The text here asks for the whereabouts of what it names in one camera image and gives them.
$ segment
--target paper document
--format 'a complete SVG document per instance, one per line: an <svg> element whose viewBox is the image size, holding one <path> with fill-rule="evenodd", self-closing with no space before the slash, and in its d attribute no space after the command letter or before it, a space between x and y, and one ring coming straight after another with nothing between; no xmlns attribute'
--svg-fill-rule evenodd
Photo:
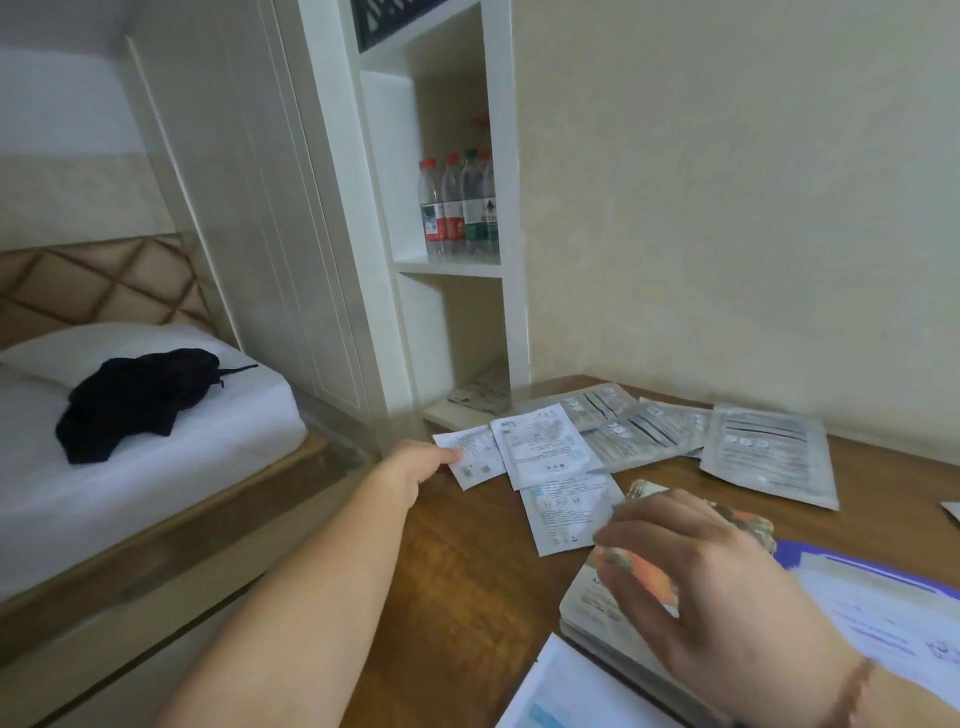
<svg viewBox="0 0 960 728"><path fill-rule="evenodd" d="M463 449L464 456L459 463L453 463L450 469L464 490L507 471L488 425L434 435L433 441L441 448Z"/></svg>
<svg viewBox="0 0 960 728"><path fill-rule="evenodd" d="M537 553L570 551L593 545L593 533L607 523L623 493L605 474L578 475L520 491Z"/></svg>
<svg viewBox="0 0 960 728"><path fill-rule="evenodd" d="M491 422L514 490L603 468L558 404Z"/></svg>
<svg viewBox="0 0 960 728"><path fill-rule="evenodd" d="M924 582L825 554L793 570L847 641L960 710L960 601Z"/></svg>
<svg viewBox="0 0 960 728"><path fill-rule="evenodd" d="M680 728L680 723L550 635L496 728Z"/></svg>
<svg viewBox="0 0 960 728"><path fill-rule="evenodd" d="M510 367L507 360L494 361L446 399L496 417L506 413L510 409Z"/></svg>
<svg viewBox="0 0 960 728"><path fill-rule="evenodd" d="M636 411L638 402L619 384L606 382L575 392L521 402L515 411L522 414L551 404L561 405L573 426L586 432L603 423L630 417Z"/></svg>
<svg viewBox="0 0 960 728"><path fill-rule="evenodd" d="M700 468L733 485L840 510L827 431L812 417L718 404Z"/></svg>
<svg viewBox="0 0 960 728"><path fill-rule="evenodd" d="M640 400L637 412L584 432L608 473L656 463L704 446L710 410Z"/></svg>
<svg viewBox="0 0 960 728"><path fill-rule="evenodd" d="M955 519L960 521L960 503L941 503L941 505L946 508Z"/></svg>

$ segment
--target pillow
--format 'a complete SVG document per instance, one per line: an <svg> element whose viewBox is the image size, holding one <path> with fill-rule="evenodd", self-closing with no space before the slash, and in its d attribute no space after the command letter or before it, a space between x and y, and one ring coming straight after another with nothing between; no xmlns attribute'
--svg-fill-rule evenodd
<svg viewBox="0 0 960 728"><path fill-rule="evenodd" d="M0 363L73 389L114 356L204 349L221 359L232 346L187 324L88 324L48 333L0 352Z"/></svg>

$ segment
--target upholstered headboard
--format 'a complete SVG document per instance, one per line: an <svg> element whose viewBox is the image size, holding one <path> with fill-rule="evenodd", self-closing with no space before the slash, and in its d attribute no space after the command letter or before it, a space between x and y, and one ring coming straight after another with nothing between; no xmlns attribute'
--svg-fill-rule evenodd
<svg viewBox="0 0 960 728"><path fill-rule="evenodd" d="M101 321L184 322L216 333L177 235L0 253L0 350Z"/></svg>

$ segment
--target white paper packet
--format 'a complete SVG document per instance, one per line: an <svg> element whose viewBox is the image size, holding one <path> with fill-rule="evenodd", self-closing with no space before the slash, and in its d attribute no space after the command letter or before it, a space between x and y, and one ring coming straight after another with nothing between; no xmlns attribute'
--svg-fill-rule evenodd
<svg viewBox="0 0 960 728"><path fill-rule="evenodd" d="M515 491L603 468L559 404L490 427Z"/></svg>
<svg viewBox="0 0 960 728"><path fill-rule="evenodd" d="M593 545L593 533L623 500L620 486L606 474L577 475L520 491L537 554L549 556Z"/></svg>
<svg viewBox="0 0 960 728"><path fill-rule="evenodd" d="M947 509L947 512L950 513L955 519L960 522L960 503L941 503L941 505Z"/></svg>
<svg viewBox="0 0 960 728"><path fill-rule="evenodd" d="M525 414L551 404L562 405L573 426L580 432L586 432L604 423L630 417L639 402L619 384L608 381L574 392L524 401L515 405L514 411Z"/></svg>
<svg viewBox="0 0 960 728"><path fill-rule="evenodd" d="M812 417L718 404L700 469L743 488L840 510L827 431Z"/></svg>
<svg viewBox="0 0 960 728"><path fill-rule="evenodd" d="M704 446L710 410L641 399L629 418L584 432L607 473L619 473Z"/></svg>
<svg viewBox="0 0 960 728"><path fill-rule="evenodd" d="M463 448L464 455L460 462L450 465L453 476L463 490L507 471L488 425L463 429L460 432L444 432L434 435L433 441L441 448Z"/></svg>

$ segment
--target wooden table surface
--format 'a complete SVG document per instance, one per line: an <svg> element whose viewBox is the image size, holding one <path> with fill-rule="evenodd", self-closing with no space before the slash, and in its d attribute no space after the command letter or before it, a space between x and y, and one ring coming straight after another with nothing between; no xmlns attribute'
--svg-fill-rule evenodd
<svg viewBox="0 0 960 728"><path fill-rule="evenodd" d="M590 386L567 377L537 396ZM632 387L651 399L677 400ZM841 511L737 488L673 458L618 473L753 511L775 536L833 548L960 587L960 525L940 506L960 500L960 468L830 438ZM539 558L506 475L466 491L446 468L423 484L370 658L343 725L493 726L551 632L585 548Z"/></svg>

